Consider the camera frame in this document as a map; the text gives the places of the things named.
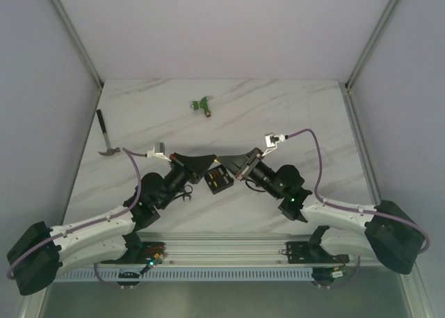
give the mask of white marble surface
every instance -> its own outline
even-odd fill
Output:
[[[189,108],[206,95],[211,118]],[[371,198],[336,81],[309,80],[108,80],[99,103],[113,147],[146,152],[164,141],[166,153],[184,155],[241,154],[265,149],[264,134],[291,134],[311,127],[323,153],[321,193],[347,202]],[[88,138],[65,223],[108,211],[134,192],[136,178],[121,152],[102,157],[104,139],[97,119]],[[142,175],[164,176],[167,164],[137,158]],[[273,170],[294,164],[313,190],[317,154],[310,135],[280,144],[265,162]],[[205,182],[194,186],[193,199],[174,201],[147,232],[282,232],[312,233],[313,227],[289,221],[277,209],[279,201],[235,185],[212,195]]]

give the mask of metal beam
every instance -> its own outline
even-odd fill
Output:
[[[382,16],[380,17],[377,26],[375,26],[371,37],[368,40],[358,62],[355,64],[354,70],[351,73],[349,80],[346,82],[346,89],[351,90],[354,84],[357,82],[364,66],[368,63],[369,58],[374,52],[375,47],[383,36],[389,22],[391,21],[397,7],[399,6],[401,0],[389,0]]]
[[[88,55],[88,52],[86,51],[85,47],[83,46],[83,43],[80,39],[80,37],[77,35],[76,29],[74,29],[74,26],[72,25],[70,18],[68,17],[68,14],[66,13],[62,2],[60,0],[49,0],[51,5],[54,7],[54,10],[56,11],[57,16],[59,16],[63,27],[65,28],[65,31],[68,34],[68,37],[72,41],[72,44],[74,45],[74,48],[77,51],[77,54],[79,55],[80,59],[82,60],[82,63],[85,65],[85,68],[87,69],[89,75],[91,76],[92,80],[97,85],[98,89],[102,89],[104,86],[104,82],[99,78],[99,74],[97,73],[96,67],[91,61],[90,55]]]

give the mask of white wall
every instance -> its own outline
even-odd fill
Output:
[[[402,0],[354,89],[384,198],[430,234],[418,258],[445,317],[445,4]]]
[[[0,0],[0,312],[21,296],[6,253],[32,223],[60,221],[95,86],[47,0]]]
[[[346,81],[388,0],[62,0],[102,79]]]

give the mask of hammer head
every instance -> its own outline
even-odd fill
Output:
[[[99,152],[101,156],[111,156],[115,154],[116,152],[120,152],[120,148],[116,149],[107,149],[105,152]]]

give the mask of green connector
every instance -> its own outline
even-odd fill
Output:
[[[197,111],[200,108],[204,109],[204,114],[206,115],[206,117],[209,118],[211,116],[211,112],[207,101],[210,99],[211,97],[203,97],[200,101],[192,101],[190,104],[190,108],[192,108],[192,110],[194,111]]]

